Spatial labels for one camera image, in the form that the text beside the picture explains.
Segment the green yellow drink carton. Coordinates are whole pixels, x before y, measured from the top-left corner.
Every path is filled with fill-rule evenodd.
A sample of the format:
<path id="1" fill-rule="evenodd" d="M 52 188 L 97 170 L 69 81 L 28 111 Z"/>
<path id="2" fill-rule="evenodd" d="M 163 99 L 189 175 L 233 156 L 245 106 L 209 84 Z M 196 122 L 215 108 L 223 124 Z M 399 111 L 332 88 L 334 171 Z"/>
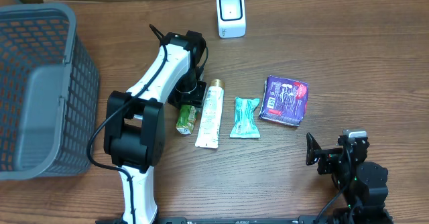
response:
<path id="1" fill-rule="evenodd" d="M 192 134 L 197 118 L 197 109 L 192 105 L 182 105 L 180 108 L 176 129 L 182 135 Z"/>

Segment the white tube gold cap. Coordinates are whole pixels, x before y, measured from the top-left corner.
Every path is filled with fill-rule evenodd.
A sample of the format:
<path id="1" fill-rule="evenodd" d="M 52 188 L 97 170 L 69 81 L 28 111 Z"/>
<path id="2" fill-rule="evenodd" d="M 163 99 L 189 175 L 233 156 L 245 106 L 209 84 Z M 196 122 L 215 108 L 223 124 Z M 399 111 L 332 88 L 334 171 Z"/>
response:
<path id="1" fill-rule="evenodd" d="M 196 147 L 218 148 L 224 93 L 225 83 L 222 80 L 214 79 L 210 82 L 195 142 Z"/>

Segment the purple snack package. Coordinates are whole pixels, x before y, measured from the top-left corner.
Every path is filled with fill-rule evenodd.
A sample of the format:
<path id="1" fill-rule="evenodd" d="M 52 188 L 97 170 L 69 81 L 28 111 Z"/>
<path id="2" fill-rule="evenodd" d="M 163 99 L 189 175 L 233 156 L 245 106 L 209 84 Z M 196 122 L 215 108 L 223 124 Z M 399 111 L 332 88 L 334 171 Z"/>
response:
<path id="1" fill-rule="evenodd" d="M 259 118 L 298 127 L 306 113 L 308 94 L 307 82 L 270 75 L 265 81 Z"/>

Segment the teal candy wrapper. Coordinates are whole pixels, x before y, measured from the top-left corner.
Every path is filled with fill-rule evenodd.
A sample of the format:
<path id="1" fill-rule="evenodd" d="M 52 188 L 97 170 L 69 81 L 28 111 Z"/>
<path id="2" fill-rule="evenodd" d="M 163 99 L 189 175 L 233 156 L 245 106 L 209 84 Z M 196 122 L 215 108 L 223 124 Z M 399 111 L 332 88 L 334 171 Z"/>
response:
<path id="1" fill-rule="evenodd" d="M 260 133 L 255 124 L 254 111 L 260 100 L 235 98 L 234 126 L 231 130 L 231 138 L 259 139 Z"/>

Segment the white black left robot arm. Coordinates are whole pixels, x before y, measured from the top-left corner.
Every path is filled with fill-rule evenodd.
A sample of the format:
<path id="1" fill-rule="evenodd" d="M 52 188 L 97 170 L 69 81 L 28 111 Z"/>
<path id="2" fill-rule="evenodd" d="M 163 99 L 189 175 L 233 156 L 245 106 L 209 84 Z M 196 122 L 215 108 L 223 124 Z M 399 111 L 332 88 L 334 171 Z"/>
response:
<path id="1" fill-rule="evenodd" d="M 164 106 L 201 108 L 206 83 L 200 80 L 206 54 L 202 34 L 172 32 L 160 38 L 160 51 L 138 83 L 107 101 L 104 151 L 119 169 L 125 210 L 120 223 L 153 223 L 158 207 L 154 199 L 154 167 L 166 142 Z"/>

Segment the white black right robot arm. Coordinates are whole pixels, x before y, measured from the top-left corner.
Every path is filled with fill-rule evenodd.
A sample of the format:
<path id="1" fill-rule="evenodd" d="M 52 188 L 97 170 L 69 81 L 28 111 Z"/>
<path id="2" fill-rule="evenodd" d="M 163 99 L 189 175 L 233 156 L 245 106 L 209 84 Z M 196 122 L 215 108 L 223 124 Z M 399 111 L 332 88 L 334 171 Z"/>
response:
<path id="1" fill-rule="evenodd" d="M 311 220 L 312 223 L 392 223 L 385 209 L 388 169 L 366 161 L 369 147 L 364 129 L 345 129 L 337 148 L 323 150 L 306 134 L 306 165 L 317 164 L 319 175 L 331 175 L 339 192 Z"/>

